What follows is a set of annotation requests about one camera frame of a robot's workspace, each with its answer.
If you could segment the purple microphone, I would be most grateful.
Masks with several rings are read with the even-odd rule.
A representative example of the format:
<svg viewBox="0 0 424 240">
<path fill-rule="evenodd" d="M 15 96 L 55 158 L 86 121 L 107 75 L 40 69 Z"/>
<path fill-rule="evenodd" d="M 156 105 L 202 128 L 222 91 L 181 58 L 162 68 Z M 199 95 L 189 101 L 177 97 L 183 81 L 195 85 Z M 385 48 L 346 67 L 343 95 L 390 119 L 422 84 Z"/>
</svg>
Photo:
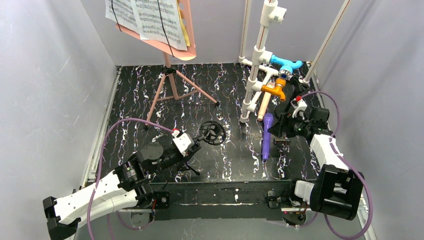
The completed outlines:
<svg viewBox="0 0 424 240">
<path fill-rule="evenodd" d="M 263 135 L 262 135 L 261 158 L 262 158 L 262 162 L 265 163 L 269 159 L 269 155 L 270 155 L 271 134 L 269 133 L 269 128 L 272 127 L 274 123 L 273 114 L 266 113 L 263 117 L 262 123 L 263 123 Z"/>
</svg>

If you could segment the black round-base mic stand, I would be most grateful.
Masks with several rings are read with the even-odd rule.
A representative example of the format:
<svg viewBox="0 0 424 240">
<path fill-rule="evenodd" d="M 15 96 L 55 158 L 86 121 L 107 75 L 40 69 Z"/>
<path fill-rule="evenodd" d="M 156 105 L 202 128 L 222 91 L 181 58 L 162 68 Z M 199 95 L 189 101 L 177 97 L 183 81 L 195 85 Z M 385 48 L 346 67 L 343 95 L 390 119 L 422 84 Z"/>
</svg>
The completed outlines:
<svg viewBox="0 0 424 240">
<path fill-rule="evenodd" d="M 294 108 L 292 107 L 291 101 L 294 100 L 298 95 L 306 93 L 309 88 L 310 87 L 308 83 L 301 83 L 295 79 L 289 80 L 288 97 L 286 98 L 286 101 L 283 101 L 275 107 L 274 114 L 279 117 L 283 113 L 289 113 L 290 111 L 293 111 Z"/>
</svg>

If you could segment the pink microphone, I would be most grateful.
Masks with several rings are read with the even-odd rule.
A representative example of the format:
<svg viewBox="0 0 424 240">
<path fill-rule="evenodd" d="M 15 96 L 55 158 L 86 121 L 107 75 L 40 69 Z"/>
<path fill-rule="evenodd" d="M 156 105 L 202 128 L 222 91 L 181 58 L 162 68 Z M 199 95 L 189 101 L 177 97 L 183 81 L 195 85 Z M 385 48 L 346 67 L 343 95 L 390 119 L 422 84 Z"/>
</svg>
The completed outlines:
<svg viewBox="0 0 424 240">
<path fill-rule="evenodd" d="M 257 121 L 261 122 L 264 119 L 264 116 L 267 112 L 268 109 L 268 105 L 270 102 L 270 99 L 272 97 L 272 94 L 266 91 L 263 91 L 263 98 L 262 98 L 262 102 L 260 104 L 260 108 L 258 110 L 258 114 L 257 114 Z"/>
</svg>

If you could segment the black tripod mic stand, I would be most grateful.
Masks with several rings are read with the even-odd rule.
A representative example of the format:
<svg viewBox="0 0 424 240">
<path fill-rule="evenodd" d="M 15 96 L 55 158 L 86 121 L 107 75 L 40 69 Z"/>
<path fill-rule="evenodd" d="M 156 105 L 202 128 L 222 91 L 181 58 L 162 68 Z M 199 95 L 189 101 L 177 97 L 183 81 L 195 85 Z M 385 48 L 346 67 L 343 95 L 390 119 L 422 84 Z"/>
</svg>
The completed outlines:
<svg viewBox="0 0 424 240">
<path fill-rule="evenodd" d="M 218 146 L 225 142 L 227 139 L 227 133 L 224 127 L 217 121 L 209 120 L 203 122 L 198 130 L 198 134 L 195 137 L 191 137 L 194 143 L 200 144 L 200 142 L 205 142 L 208 145 Z M 188 162 L 179 162 L 177 164 L 163 164 L 163 155 L 158 162 L 158 172 L 162 173 L 169 168 L 175 168 L 171 176 L 177 172 L 192 171 L 197 176 L 200 175 L 200 172 L 195 170 L 189 165 Z"/>
</svg>

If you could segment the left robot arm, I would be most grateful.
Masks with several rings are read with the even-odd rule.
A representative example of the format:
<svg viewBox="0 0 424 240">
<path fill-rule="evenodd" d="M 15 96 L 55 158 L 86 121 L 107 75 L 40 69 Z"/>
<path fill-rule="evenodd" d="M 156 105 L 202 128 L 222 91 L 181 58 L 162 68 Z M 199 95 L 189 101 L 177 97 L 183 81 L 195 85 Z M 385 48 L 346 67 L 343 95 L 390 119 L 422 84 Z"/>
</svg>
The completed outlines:
<svg viewBox="0 0 424 240">
<path fill-rule="evenodd" d="M 149 176 L 176 166 L 179 171 L 190 170 L 189 160 L 201 149 L 194 143 L 184 153 L 172 143 L 167 148 L 151 142 L 130 158 L 92 184 L 70 195 L 42 201 L 50 239 L 65 240 L 88 220 L 94 220 L 120 209 L 158 203 L 160 197 L 150 186 Z"/>
</svg>

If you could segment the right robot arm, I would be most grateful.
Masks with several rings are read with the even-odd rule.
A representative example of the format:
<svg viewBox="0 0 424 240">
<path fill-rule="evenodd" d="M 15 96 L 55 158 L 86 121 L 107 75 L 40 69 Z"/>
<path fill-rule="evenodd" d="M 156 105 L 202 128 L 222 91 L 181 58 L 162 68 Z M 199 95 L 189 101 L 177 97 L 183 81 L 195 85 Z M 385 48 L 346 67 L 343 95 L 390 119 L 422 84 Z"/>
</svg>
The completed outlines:
<svg viewBox="0 0 424 240">
<path fill-rule="evenodd" d="M 275 124 L 268 132 L 275 137 L 303 137 L 320 166 L 315 181 L 296 180 L 290 195 L 296 201 L 309 205 L 312 211 L 353 220 L 356 217 L 363 184 L 359 176 L 342 161 L 336 139 L 328 128 L 330 111 L 313 107 L 310 115 L 303 118 L 295 114 L 293 107 L 277 106 L 274 110 Z"/>
</svg>

